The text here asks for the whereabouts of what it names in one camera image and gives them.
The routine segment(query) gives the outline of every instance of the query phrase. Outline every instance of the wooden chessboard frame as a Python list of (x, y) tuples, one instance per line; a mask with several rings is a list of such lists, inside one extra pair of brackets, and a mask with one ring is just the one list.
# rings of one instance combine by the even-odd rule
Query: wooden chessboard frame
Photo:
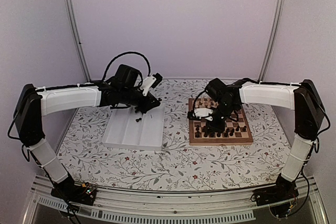
[[(212, 102), (212, 107), (217, 107), (217, 104), (210, 98), (201, 98), (197, 99), (196, 102), (196, 108), (209, 108), (207, 105), (201, 105), (198, 106), (198, 102), (203, 101), (204, 102)], [(189, 98), (188, 100), (188, 106), (189, 106), (189, 111), (193, 109), (193, 98)], [(205, 123), (206, 119), (202, 119), (201, 121), (194, 121), (194, 120), (189, 120), (189, 144), (190, 145), (197, 145), (197, 146), (213, 146), (213, 145), (251, 145), (253, 143), (253, 138), (251, 134), (250, 127), (248, 125), (248, 121), (246, 119), (246, 114), (244, 109), (242, 108), (239, 111), (239, 118), (243, 119), (244, 122), (239, 122), (238, 125), (241, 126), (242, 124), (246, 125), (246, 133), (248, 134), (248, 137), (224, 137), (223, 134), (221, 137), (218, 137), (216, 134), (214, 137), (195, 137), (195, 127), (194, 123)], [(232, 121), (230, 119), (227, 119), (226, 122), (228, 124), (231, 124)]]

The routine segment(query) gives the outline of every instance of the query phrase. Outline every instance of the chessboard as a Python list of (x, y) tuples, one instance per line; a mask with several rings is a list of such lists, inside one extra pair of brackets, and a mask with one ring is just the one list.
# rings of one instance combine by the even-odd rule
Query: chessboard
[[(189, 98), (189, 111), (193, 109), (194, 99)], [(197, 99), (195, 108), (217, 107), (217, 103), (212, 99)], [(238, 122), (230, 119), (226, 120), (226, 129), (223, 133), (205, 133), (206, 119), (201, 121), (189, 120), (190, 145), (210, 146), (210, 145), (250, 145), (253, 143), (250, 127), (246, 119), (244, 109), (237, 111)]]

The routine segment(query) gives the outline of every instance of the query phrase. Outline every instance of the floral pattern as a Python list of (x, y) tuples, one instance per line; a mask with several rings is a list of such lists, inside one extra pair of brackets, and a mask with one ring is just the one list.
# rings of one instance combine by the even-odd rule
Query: floral pattern
[(208, 80), (164, 80), (152, 93), (166, 105), (159, 152), (108, 148), (101, 140), (111, 111), (78, 110), (58, 152), (76, 180), (141, 190), (216, 190), (272, 183), (290, 145), (267, 105), (245, 104), (254, 143), (247, 146), (190, 146), (188, 98)]

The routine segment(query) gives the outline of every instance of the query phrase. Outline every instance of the back wall panel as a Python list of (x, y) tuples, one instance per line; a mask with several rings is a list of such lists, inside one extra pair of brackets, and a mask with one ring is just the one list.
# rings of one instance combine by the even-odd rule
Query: back wall panel
[[(73, 0), (91, 77), (124, 51), (164, 77), (257, 78), (276, 0)], [(137, 56), (118, 60), (147, 73)]]

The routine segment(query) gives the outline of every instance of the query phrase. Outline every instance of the floral tablecloth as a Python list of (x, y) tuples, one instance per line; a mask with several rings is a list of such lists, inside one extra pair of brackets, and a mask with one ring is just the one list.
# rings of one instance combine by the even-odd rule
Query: floral tablecloth
[(290, 145), (267, 105), (245, 104), (254, 143), (248, 146), (189, 145), (188, 98), (208, 80), (164, 80), (152, 90), (166, 104), (160, 152), (107, 148), (101, 143), (111, 111), (78, 110), (58, 157), (80, 181), (144, 190), (214, 190), (272, 183), (284, 166)]

